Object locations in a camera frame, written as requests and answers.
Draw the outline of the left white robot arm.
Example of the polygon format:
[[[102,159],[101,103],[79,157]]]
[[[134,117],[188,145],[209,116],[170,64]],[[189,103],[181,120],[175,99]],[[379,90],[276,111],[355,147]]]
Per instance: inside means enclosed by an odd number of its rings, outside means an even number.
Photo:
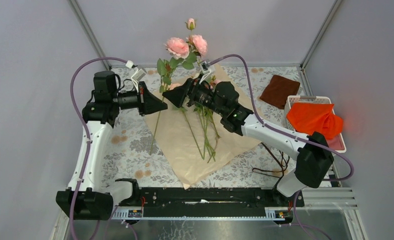
[[[56,203],[72,220],[108,220],[113,208],[124,201],[138,203],[140,193],[134,179],[117,179],[102,186],[102,165],[105,148],[121,110],[136,109],[141,116],[167,109],[167,104],[153,95],[142,78],[143,69],[129,80],[133,88],[123,91],[124,84],[112,71],[97,72],[93,78],[91,99],[82,109],[83,137],[77,164],[66,190],[58,191]]]

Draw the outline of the pink fake rose spray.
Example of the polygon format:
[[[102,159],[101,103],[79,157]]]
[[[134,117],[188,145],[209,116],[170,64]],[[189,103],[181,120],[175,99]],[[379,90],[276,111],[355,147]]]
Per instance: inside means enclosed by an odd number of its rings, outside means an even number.
[[[209,159],[209,152],[207,150],[207,143],[210,140],[209,134],[207,133],[207,120],[206,120],[206,113],[208,109],[207,107],[201,105],[195,105],[194,112],[197,113],[199,123],[201,125],[203,131],[203,154],[205,156],[204,160]]]

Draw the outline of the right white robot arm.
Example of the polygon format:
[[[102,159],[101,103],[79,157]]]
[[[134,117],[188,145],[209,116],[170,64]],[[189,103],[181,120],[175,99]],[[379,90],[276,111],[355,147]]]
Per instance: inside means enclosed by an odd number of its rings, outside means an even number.
[[[220,123],[227,131],[259,140],[295,160],[295,169],[282,177],[271,193],[273,203],[278,206],[288,203],[299,190],[318,188],[333,163],[322,134],[307,135],[264,122],[238,102],[240,95],[229,81],[210,88],[205,81],[189,78],[183,85],[162,95],[178,108],[183,106],[185,99],[189,99],[189,107],[194,104],[207,107],[220,115]]]

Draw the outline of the large pink fake rose stem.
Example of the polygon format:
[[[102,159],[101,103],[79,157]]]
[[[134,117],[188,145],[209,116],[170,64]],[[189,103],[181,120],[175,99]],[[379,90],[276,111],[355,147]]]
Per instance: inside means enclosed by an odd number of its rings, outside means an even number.
[[[200,67],[201,57],[204,57],[208,51],[207,41],[199,34],[194,34],[193,31],[196,28],[196,20],[189,18],[185,22],[187,30],[190,31],[189,36],[186,39],[180,37],[171,37],[164,44],[165,49],[171,55],[170,60],[163,60],[161,58],[157,61],[157,71],[160,75],[161,86],[159,88],[160,93],[164,93],[168,90],[168,87],[173,84],[172,76],[176,69],[182,67],[186,70],[192,70],[196,64]],[[155,137],[158,130],[158,124],[160,121],[161,112],[157,114],[156,125],[154,134],[151,141],[150,154],[154,152]]]

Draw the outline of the peach wrapping paper sheet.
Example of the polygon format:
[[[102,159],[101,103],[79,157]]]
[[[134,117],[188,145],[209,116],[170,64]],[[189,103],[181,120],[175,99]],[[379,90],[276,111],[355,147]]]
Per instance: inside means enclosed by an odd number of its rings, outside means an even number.
[[[146,115],[145,122],[167,158],[182,188],[201,187],[214,173],[230,167],[249,153],[259,140],[230,133],[220,124],[220,116],[204,129],[193,107],[183,110],[168,103],[168,109]]]

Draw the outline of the pale pink fake flower stem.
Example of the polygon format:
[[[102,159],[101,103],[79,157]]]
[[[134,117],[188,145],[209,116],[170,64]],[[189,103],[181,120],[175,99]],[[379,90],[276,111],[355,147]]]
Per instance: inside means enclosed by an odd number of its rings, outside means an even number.
[[[175,89],[175,88],[177,88],[177,87],[179,87],[179,86],[181,86],[181,84],[179,84],[179,83],[172,83],[172,84],[168,87],[168,90],[173,90],[173,89]],[[204,156],[203,152],[201,151],[201,149],[200,149],[200,147],[199,147],[199,144],[198,144],[198,142],[197,142],[196,136],[195,136],[195,134],[194,134],[194,132],[193,132],[193,130],[192,130],[192,126],[191,126],[190,121],[189,121],[189,119],[188,119],[188,117],[187,117],[187,114],[186,114],[187,110],[186,110],[184,107],[179,107],[178,109],[180,110],[180,112],[182,113],[182,115],[183,115],[184,118],[185,118],[185,121],[186,121],[187,124],[188,124],[188,127],[189,127],[189,129],[190,129],[190,131],[191,131],[192,137],[193,137],[193,139],[194,139],[194,142],[195,142],[195,145],[196,145],[196,147],[197,147],[197,150],[198,150],[198,152],[199,152],[199,154],[200,154],[200,157],[201,157],[202,159],[204,159],[205,156]]]

